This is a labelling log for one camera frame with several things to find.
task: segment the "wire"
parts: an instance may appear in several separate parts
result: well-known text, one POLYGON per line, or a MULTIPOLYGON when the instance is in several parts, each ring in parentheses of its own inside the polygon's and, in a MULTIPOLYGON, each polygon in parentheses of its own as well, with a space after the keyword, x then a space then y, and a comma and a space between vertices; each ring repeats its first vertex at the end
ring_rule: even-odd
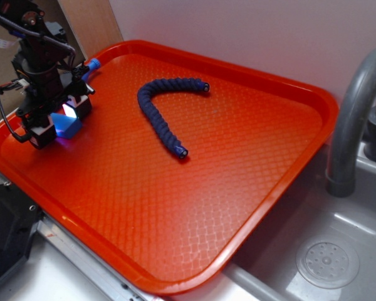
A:
POLYGON ((15 131, 13 130, 13 128, 10 126, 10 123, 8 122, 7 120, 7 117, 6 117, 6 113, 4 112, 4 108, 3 108, 3 105, 1 103, 1 100, 0 100, 0 114, 1 114, 1 117, 3 118, 4 120, 4 123, 6 124, 7 128, 9 129, 11 135, 13 135, 13 137, 20 143, 24 143, 28 140, 30 140, 32 138, 32 134, 30 132, 27 132, 26 134, 20 136, 18 135, 17 133, 15 133, 15 131))
POLYGON ((3 16, 0 16, 0 21, 10 27, 12 27, 12 29, 15 29, 17 31, 19 31, 20 33, 24 33, 28 36, 32 36, 34 38, 38 38, 38 39, 42 39, 42 40, 45 40, 61 49, 64 49, 68 52, 70 52, 70 57, 68 58, 68 68, 69 70, 72 69, 72 66, 74 64, 74 59, 75 59, 75 55, 76 55, 76 51, 74 49, 74 47, 72 47, 71 45, 69 44, 66 44, 66 43, 63 43, 63 42, 60 42, 60 41, 57 41, 56 39, 53 39, 49 36, 45 36, 45 35, 42 35, 40 33, 35 33, 34 31, 31 31, 31 30, 28 30, 26 28, 23 28, 22 26, 6 19, 5 17, 3 16))

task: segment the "tray rim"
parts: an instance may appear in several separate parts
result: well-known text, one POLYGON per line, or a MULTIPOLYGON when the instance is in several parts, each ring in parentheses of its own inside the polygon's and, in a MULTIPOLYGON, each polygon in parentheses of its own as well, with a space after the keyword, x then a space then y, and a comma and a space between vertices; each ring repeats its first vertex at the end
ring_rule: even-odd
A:
MULTIPOLYGON (((320 114, 323 122, 319 133, 308 144, 303 153, 298 156, 297 160, 293 164, 293 166, 296 166, 296 168, 294 169, 293 166, 291 166, 285 172, 283 177, 277 182, 271 192, 269 192, 269 194, 261 201, 256 211, 244 222, 238 232, 229 240, 218 256, 211 261, 210 264, 203 269, 203 271, 185 280, 179 280, 176 282, 163 281, 153 277, 143 268, 136 269, 135 266, 132 267, 129 262, 132 261, 131 258, 125 254, 125 258, 120 258, 120 253, 122 252, 115 248, 110 242, 104 238, 98 237, 98 235, 93 235, 91 231, 86 231, 86 229, 90 228, 88 224, 80 219, 75 220, 73 218, 64 218, 70 217, 70 214, 72 216, 72 213, 62 206, 60 202, 56 201, 55 199, 52 199, 50 202, 46 202, 49 204, 45 204, 43 209, 48 211, 49 215, 54 217, 59 224, 64 226, 95 253, 98 253, 100 257, 102 257, 108 264, 116 269, 117 272, 121 273, 134 285, 151 293, 159 295, 172 295, 186 292, 203 284, 208 279, 216 275, 228 262, 230 257, 232 257, 236 250, 242 245, 246 237, 248 237, 255 227, 257 227, 257 225, 261 222, 263 216, 265 216, 265 214, 267 214, 267 212, 273 207, 273 205, 278 201, 278 198, 285 192, 288 186, 294 181, 297 175, 327 140, 335 125, 338 105, 336 100, 328 92, 321 88, 147 41, 136 40, 117 43, 105 48, 93 57, 98 58, 102 65, 105 65, 116 57, 130 54, 149 56, 167 63, 182 60, 183 62, 180 62, 180 64, 183 66, 181 67, 190 68, 206 74, 209 74, 209 70, 214 68, 216 71, 213 70, 212 72, 216 72, 217 74, 210 74, 211 76, 226 79, 225 76, 228 73, 227 77, 231 78, 231 80, 229 80, 230 82, 249 86, 251 88, 253 88, 253 86, 251 86, 253 81, 259 80, 261 81, 260 84, 264 84, 265 82, 269 84, 264 85, 261 87, 262 89, 257 90, 262 90, 268 93, 271 93, 271 90, 275 85, 279 85, 279 93, 272 94, 293 100, 292 96, 299 93, 301 95, 301 100, 294 101, 304 103, 305 105, 314 108, 320 114), (158 57, 156 57, 159 55, 159 53, 167 53, 167 56, 163 56, 164 59, 160 60, 158 57), (195 69, 194 66, 196 65, 202 66, 201 68, 203 70, 195 69)), ((17 122, 18 119, 14 114, 12 114, 10 117, 11 125, 16 126, 17 122)), ((0 141, 1 139, 4 141, 4 139, 9 135, 10 133, 2 121, 0 123, 0 141)), ((0 172, 8 177, 12 182, 17 184, 22 190, 28 192, 31 198, 39 199, 42 197, 42 194, 44 193, 43 189, 34 187, 31 183, 23 179, 22 171, 13 170, 11 164, 2 162, 0 160, 0 172)))

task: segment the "led light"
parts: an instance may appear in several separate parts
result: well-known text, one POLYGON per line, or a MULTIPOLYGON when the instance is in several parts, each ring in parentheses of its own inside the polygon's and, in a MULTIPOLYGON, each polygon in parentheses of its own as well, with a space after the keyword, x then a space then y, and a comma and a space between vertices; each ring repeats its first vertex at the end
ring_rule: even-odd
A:
POLYGON ((63 104, 63 110, 66 116, 77 118, 75 108, 67 105, 66 103, 63 104))

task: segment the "wooden panel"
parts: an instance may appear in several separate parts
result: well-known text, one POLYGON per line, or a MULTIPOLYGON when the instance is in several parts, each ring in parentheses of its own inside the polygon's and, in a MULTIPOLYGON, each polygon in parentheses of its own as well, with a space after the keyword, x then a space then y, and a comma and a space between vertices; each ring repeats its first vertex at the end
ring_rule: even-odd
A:
POLYGON ((58 0, 58 2, 87 58, 107 46, 123 41, 107 0, 58 0))

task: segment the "white wall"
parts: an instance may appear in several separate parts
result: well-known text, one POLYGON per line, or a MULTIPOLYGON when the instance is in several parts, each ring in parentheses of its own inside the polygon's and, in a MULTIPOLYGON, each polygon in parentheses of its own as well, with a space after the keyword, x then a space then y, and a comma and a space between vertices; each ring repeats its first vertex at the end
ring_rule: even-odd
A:
POLYGON ((376 47, 376 0, 110 0, 147 40, 322 87, 341 102, 376 47))

